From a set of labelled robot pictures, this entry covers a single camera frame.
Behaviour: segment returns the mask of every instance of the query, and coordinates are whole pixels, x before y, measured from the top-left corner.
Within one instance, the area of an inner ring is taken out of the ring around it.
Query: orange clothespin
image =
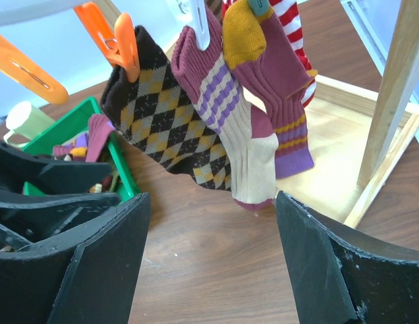
[[[114,67],[125,69],[127,79],[135,82],[140,74],[136,36],[133,21],[128,13],[122,13],[115,23],[115,31],[110,29],[102,11],[94,2],[74,8],[93,41]]]
[[[62,84],[1,35],[0,71],[52,104],[61,105],[68,100],[68,92]]]

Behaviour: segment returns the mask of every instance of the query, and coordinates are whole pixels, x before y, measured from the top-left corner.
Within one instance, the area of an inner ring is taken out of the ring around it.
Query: white mug
[[[32,105],[29,101],[22,101],[14,106],[8,113],[5,126],[9,132],[4,135],[4,141],[17,148],[22,148],[29,142],[15,144],[9,141],[14,134],[22,135],[29,140],[33,140],[52,126],[55,120],[43,113],[40,109]]]

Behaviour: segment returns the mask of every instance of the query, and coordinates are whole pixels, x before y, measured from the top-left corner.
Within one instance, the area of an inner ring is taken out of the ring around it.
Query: green plastic bin
[[[94,113],[101,113],[101,110],[96,99],[89,97],[42,134],[34,138],[22,150],[31,155],[52,154],[55,145],[63,144],[77,134],[87,131],[88,120]],[[110,134],[107,147],[121,179],[117,184],[116,192],[120,195],[122,202],[127,201],[140,193],[140,189],[131,175],[114,133]],[[25,183],[24,194],[44,196],[43,192],[28,182]]]

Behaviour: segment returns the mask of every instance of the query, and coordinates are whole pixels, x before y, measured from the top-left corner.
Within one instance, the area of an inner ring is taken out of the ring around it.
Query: white clip
[[[166,0],[181,28],[185,25],[196,33],[197,47],[204,51],[211,41],[204,0]]]

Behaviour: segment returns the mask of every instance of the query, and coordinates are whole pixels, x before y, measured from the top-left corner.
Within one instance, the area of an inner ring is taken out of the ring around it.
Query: brown wood surface
[[[300,12],[306,52],[320,74],[379,89],[381,77],[338,0],[310,0]],[[103,87],[46,111],[58,118],[87,96],[99,99]],[[228,193],[204,190],[123,147],[139,187],[152,199],[130,323],[298,323],[274,208],[244,211]],[[416,140],[359,230],[419,250]]]

